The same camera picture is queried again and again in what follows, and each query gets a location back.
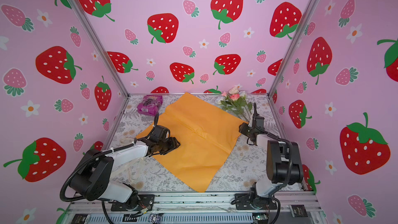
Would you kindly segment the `pink fake rose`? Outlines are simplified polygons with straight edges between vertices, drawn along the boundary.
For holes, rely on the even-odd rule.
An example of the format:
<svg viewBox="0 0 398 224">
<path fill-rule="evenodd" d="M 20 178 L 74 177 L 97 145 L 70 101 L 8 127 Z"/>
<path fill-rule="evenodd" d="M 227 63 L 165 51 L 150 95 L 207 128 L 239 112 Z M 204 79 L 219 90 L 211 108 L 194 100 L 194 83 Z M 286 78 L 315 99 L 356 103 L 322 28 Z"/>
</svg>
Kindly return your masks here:
<svg viewBox="0 0 398 224">
<path fill-rule="evenodd" d="M 232 94 L 229 97 L 229 101 L 232 104 L 231 111 L 239 116 L 239 118 L 249 122 L 252 115 L 253 103 L 247 100 L 246 93 Z"/>
</svg>

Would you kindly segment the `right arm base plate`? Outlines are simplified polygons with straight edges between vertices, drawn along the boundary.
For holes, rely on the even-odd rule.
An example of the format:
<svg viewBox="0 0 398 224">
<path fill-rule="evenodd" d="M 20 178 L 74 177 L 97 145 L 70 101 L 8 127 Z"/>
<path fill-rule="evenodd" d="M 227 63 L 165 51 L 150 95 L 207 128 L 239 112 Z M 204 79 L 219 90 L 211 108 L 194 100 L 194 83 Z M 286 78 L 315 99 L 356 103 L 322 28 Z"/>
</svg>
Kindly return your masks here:
<svg viewBox="0 0 398 224">
<path fill-rule="evenodd" d="M 249 193 L 235 194 L 231 205 L 235 205 L 238 210 L 277 210 L 278 205 L 275 200 L 252 196 Z"/>
</svg>

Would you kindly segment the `white fake rose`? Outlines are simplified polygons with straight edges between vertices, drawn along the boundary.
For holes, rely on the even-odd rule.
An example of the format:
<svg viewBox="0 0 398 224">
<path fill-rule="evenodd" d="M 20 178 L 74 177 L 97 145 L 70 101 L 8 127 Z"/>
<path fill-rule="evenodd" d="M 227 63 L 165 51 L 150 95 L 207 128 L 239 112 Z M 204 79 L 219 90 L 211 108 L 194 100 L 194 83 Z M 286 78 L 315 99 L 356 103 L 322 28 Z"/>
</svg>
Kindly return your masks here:
<svg viewBox="0 0 398 224">
<path fill-rule="evenodd" d="M 247 117 L 247 110 L 244 107 L 244 103 L 239 96 L 240 90 L 234 87 L 229 90 L 229 102 L 231 103 L 231 110 L 236 114 L 240 115 L 245 121 L 249 121 Z"/>
</svg>

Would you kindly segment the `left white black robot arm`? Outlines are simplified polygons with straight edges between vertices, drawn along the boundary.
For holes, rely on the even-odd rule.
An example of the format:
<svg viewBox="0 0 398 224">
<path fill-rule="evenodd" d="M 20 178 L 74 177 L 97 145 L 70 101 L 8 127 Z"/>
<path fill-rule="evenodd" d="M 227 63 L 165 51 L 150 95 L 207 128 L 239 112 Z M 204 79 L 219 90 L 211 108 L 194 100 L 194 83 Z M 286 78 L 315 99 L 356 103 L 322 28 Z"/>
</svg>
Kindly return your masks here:
<svg viewBox="0 0 398 224">
<path fill-rule="evenodd" d="M 133 209 L 139 205 L 138 191 L 111 181 L 113 169 L 138 158 L 166 155 L 179 147 L 180 142 L 171 137 L 168 128 L 155 125 L 149 134 L 134 138 L 128 145 L 105 151 L 90 150 L 63 184 L 60 199 L 63 202 L 116 201 Z"/>
</svg>

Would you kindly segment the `pale fake flower stem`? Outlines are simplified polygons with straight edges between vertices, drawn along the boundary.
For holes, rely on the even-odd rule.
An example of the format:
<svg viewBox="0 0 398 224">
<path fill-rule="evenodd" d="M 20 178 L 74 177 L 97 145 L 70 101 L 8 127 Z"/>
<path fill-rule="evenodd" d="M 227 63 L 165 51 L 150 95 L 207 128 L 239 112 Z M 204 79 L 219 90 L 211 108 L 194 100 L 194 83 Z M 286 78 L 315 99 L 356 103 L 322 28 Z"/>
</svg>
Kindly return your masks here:
<svg viewBox="0 0 398 224">
<path fill-rule="evenodd" d="M 252 114 L 252 103 L 247 100 L 247 93 L 245 91 L 240 91 L 239 96 L 242 100 L 242 103 L 244 103 L 244 107 L 246 108 L 248 115 L 251 116 Z"/>
</svg>

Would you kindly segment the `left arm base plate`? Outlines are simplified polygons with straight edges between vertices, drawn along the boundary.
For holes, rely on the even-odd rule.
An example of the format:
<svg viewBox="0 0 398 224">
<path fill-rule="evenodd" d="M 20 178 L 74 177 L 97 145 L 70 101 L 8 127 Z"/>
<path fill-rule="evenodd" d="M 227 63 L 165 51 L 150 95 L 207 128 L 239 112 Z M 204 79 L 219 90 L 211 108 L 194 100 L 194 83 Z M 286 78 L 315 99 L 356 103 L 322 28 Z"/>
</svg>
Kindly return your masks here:
<svg viewBox="0 0 398 224">
<path fill-rule="evenodd" d="M 154 204 L 155 195 L 152 194 L 138 194 L 128 199 L 126 203 L 114 201 L 112 203 L 112 212 L 124 211 L 150 211 Z"/>
</svg>

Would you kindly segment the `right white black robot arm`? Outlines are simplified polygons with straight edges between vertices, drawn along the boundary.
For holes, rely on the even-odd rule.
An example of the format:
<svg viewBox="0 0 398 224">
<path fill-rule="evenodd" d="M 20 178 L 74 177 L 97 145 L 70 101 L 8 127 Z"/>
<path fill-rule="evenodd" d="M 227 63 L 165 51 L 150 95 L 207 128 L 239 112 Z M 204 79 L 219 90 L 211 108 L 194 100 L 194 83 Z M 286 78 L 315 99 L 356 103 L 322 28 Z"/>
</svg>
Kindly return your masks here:
<svg viewBox="0 0 398 224">
<path fill-rule="evenodd" d="M 250 123 L 243 123 L 239 132 L 248 137 L 248 144 L 266 151 L 267 180 L 260 180 L 251 187 L 249 196 L 241 200 L 260 209 L 273 201 L 274 194 L 288 185 L 302 182 L 304 171 L 299 145 L 265 131 L 264 118 L 253 114 Z"/>
</svg>

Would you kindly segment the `orange wrapping paper sheet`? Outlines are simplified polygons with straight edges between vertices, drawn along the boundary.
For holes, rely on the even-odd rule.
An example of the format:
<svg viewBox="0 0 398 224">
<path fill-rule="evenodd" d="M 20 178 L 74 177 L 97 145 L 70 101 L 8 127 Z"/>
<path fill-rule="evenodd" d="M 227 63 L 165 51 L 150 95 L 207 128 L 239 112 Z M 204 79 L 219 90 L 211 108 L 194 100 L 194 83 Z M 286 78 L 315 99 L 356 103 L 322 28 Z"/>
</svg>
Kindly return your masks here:
<svg viewBox="0 0 398 224">
<path fill-rule="evenodd" d="M 214 105 L 216 96 L 165 95 L 159 124 L 180 147 L 167 155 L 140 159 L 131 184 L 143 191 L 241 191 L 250 183 L 240 164 L 242 120 Z"/>
</svg>

